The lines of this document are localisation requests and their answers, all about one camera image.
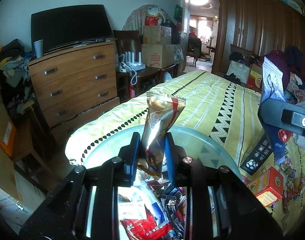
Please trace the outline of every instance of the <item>gold wrapper snack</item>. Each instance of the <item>gold wrapper snack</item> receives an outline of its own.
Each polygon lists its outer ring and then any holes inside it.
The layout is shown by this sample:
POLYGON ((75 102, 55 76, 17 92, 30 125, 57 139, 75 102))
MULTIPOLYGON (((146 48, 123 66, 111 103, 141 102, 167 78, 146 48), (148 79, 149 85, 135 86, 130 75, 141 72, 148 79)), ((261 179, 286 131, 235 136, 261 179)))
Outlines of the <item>gold wrapper snack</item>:
POLYGON ((165 134, 186 106, 184 98, 147 92, 148 114, 142 134, 145 156, 139 158, 138 168, 160 178, 165 153, 165 134))

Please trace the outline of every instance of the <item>white cable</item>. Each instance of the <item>white cable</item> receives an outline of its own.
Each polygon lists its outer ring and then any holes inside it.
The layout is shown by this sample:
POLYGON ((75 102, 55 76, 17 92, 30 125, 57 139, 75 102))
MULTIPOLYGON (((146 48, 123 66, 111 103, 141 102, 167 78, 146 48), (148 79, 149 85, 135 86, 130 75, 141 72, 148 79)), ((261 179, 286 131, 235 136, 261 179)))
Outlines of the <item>white cable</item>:
POLYGON ((137 81, 138 81, 137 80, 137 71, 135 71, 132 67, 130 67, 131 65, 133 65, 131 62, 127 62, 127 63, 124 62, 125 54, 121 54, 118 57, 122 57, 122 56, 123 56, 123 58, 122 58, 122 62, 120 63, 120 66, 130 69, 130 74, 132 74, 132 72, 134 72, 134 76, 131 78, 130 83, 132 85, 135 85, 135 84, 137 84, 137 81))

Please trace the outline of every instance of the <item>bed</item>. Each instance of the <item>bed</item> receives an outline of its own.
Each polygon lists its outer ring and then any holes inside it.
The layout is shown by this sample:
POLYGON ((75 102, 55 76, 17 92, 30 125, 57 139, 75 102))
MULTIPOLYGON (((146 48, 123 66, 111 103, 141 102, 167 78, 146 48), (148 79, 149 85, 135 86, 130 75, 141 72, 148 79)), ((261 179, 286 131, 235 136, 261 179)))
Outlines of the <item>bed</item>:
MULTIPOLYGON (((186 98, 187 106, 175 124, 212 138, 224 147, 238 166, 254 138, 260 134, 257 110, 261 95, 219 76, 195 70, 151 90, 186 98)), ((82 165, 89 154, 108 137, 129 127, 145 124, 147 109, 146 94, 142 94, 79 128, 66 145, 65 154, 70 164, 82 165)), ((292 137, 286 150, 293 168, 305 173, 305 150, 297 147, 292 137)), ((271 166, 274 166, 273 155, 252 178, 257 178, 263 168, 271 166)), ((285 234, 299 218, 304 205, 305 191, 297 200, 289 202, 286 212, 283 211, 281 200, 266 209, 285 234)))

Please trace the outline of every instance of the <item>tv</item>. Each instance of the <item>tv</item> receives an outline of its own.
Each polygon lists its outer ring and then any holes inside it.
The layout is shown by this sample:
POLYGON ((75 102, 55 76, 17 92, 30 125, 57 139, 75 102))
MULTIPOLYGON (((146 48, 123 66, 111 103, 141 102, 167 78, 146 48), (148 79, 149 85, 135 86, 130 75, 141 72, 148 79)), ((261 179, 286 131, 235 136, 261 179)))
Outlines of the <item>tv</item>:
POLYGON ((31 15, 31 46, 43 41, 44 53, 85 41, 104 41, 113 37, 102 4, 74 5, 50 9, 31 15))

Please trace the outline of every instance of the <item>drawer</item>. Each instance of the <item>drawer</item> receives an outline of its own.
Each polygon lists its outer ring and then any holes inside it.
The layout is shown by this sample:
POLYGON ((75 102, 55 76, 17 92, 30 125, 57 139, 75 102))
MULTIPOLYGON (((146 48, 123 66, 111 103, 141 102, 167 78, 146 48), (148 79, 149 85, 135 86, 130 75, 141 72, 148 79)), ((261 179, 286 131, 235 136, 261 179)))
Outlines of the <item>drawer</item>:
POLYGON ((108 101, 100 106, 97 106, 85 113, 78 115, 76 118, 64 122, 63 124, 51 130, 55 140, 59 145, 65 144, 70 135, 81 126, 96 120, 99 116, 119 105, 119 98, 108 101))
POLYGON ((115 62, 113 44, 80 49, 48 58, 29 66, 34 89, 41 88, 58 79, 115 62))
POLYGON ((56 124, 74 117, 76 114, 116 96, 116 85, 113 83, 106 83, 71 98, 67 98, 54 106, 46 108, 42 113, 49 127, 53 127, 56 124))
POLYGON ((45 110, 67 98, 92 88, 100 88, 106 84, 116 86, 114 64, 95 67, 64 77, 35 90, 35 92, 41 110, 45 110))

